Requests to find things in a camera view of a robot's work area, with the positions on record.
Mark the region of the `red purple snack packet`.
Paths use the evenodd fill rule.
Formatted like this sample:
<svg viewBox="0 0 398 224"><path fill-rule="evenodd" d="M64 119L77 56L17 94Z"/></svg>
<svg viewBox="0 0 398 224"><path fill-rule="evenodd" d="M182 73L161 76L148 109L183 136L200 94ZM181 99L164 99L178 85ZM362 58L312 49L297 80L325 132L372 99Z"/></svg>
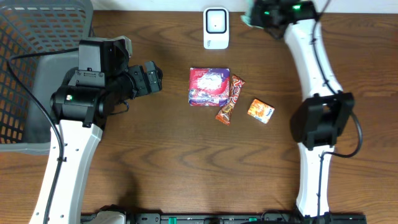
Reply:
<svg viewBox="0 0 398 224"><path fill-rule="evenodd" d="M229 99L228 68L191 68L188 103L191 106L224 106Z"/></svg>

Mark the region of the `red orange candy bar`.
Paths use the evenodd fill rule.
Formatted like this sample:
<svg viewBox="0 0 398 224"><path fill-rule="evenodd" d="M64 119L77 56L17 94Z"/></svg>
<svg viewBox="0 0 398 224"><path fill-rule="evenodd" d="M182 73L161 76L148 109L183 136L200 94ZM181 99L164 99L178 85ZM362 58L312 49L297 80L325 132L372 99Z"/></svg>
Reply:
<svg viewBox="0 0 398 224"><path fill-rule="evenodd" d="M230 125L232 112L234 110L234 107L237 103L237 100L239 98L239 95L241 93L244 84L245 81L243 79L241 79L236 75L232 76L231 86L229 90L229 98L227 100L227 103L220 109L220 111L215 117L218 121L221 121L225 125Z"/></svg>

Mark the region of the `small orange snack box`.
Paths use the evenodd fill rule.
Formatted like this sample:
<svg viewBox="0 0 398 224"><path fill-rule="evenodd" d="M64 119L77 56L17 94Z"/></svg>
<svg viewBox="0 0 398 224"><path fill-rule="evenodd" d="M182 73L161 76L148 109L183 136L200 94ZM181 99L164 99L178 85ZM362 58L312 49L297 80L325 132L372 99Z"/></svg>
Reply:
<svg viewBox="0 0 398 224"><path fill-rule="evenodd" d="M258 100L254 99L248 109L248 115L256 118L260 122L267 124L273 115L275 108Z"/></svg>

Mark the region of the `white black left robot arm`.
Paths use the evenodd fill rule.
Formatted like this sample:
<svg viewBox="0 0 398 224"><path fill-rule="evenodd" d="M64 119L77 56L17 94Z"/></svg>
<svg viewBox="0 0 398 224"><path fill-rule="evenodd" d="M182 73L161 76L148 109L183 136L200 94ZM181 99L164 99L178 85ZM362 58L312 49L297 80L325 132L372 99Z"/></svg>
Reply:
<svg viewBox="0 0 398 224"><path fill-rule="evenodd" d="M31 223L79 223L93 155L115 106L159 92L163 73L153 61L129 65L131 40L87 38L78 67L50 98L49 159Z"/></svg>

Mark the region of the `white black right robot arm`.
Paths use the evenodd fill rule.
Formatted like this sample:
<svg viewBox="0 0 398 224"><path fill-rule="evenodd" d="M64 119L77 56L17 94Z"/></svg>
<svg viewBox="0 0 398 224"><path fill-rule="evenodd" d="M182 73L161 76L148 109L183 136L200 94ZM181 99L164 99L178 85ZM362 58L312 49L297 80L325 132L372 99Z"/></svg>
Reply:
<svg viewBox="0 0 398 224"><path fill-rule="evenodd" d="M302 103L290 119L290 132L300 153L295 206L304 223L330 222L330 161L354 106L352 93L343 91L329 63L322 15L312 1L255 1L249 11L251 26L284 40L298 72Z"/></svg>

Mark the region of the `white barcode scanner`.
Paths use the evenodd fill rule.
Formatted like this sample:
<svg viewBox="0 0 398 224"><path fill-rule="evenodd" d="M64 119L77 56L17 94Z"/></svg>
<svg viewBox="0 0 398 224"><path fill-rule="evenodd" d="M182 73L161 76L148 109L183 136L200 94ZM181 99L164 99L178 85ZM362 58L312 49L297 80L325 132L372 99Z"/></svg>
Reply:
<svg viewBox="0 0 398 224"><path fill-rule="evenodd" d="M208 7L203 11L203 46L207 50L223 50L229 46L229 11L224 7Z"/></svg>

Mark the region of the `grey plastic mesh basket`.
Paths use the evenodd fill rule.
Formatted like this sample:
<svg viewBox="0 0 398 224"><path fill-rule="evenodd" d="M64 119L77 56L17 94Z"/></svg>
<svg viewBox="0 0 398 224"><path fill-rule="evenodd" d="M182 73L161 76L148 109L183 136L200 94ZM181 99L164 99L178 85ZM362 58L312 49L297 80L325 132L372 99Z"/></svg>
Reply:
<svg viewBox="0 0 398 224"><path fill-rule="evenodd" d="M1 152L47 155L50 97L78 66L79 41L92 37L90 0L1 1Z"/></svg>

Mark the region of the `black mounting rail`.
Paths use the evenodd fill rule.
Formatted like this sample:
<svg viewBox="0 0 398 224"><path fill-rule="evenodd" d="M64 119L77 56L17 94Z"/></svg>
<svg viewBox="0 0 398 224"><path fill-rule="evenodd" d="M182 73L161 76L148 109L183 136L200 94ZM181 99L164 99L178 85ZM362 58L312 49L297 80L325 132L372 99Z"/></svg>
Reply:
<svg viewBox="0 0 398 224"><path fill-rule="evenodd" d="M320 217L303 217L298 210L267 210L262 214L166 214L131 213L115 205L103 207L92 215L82 215L80 223L129 224L238 224L238 223L329 223L367 224L366 216L358 213L326 213Z"/></svg>

